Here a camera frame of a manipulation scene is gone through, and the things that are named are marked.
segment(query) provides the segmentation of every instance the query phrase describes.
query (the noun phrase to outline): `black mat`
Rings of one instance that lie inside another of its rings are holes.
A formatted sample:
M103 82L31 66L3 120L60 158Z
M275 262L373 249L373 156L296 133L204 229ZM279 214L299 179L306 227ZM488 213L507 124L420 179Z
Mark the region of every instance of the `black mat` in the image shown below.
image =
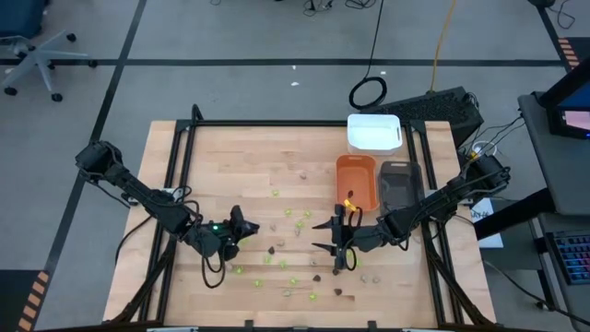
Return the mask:
M46 277L40 270L0 270L0 331L32 330L46 292Z

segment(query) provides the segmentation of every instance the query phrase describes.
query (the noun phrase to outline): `white bin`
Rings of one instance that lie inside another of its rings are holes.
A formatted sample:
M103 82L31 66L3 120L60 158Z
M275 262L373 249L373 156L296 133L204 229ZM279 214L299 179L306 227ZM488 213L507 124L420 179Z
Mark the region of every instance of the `white bin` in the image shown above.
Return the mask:
M402 128L395 115L351 114L347 135L350 153L389 156L403 144Z

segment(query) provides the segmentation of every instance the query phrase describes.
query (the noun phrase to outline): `keyboard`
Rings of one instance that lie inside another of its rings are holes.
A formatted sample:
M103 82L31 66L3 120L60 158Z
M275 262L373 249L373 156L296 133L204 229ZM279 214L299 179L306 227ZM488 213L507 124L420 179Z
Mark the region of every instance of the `keyboard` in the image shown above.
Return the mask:
M560 231L548 238L568 284L590 283L590 232Z

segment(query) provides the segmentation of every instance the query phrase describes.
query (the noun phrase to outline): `orange tray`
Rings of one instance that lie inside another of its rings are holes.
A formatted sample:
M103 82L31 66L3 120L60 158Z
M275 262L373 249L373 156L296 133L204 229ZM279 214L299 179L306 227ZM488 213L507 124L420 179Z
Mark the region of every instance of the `orange tray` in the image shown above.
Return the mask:
M379 207L375 168L377 162L371 156L343 155L336 160L336 202L350 203L364 211Z

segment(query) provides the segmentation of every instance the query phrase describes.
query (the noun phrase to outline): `white paper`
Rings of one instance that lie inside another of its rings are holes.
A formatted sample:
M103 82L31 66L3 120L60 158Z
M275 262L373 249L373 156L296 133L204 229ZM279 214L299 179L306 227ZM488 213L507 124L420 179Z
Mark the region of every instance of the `white paper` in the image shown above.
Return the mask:
M471 208L471 219L474 223L494 214L489 198L484 198ZM485 239L479 240L479 248L503 248L502 237L500 234L491 235Z

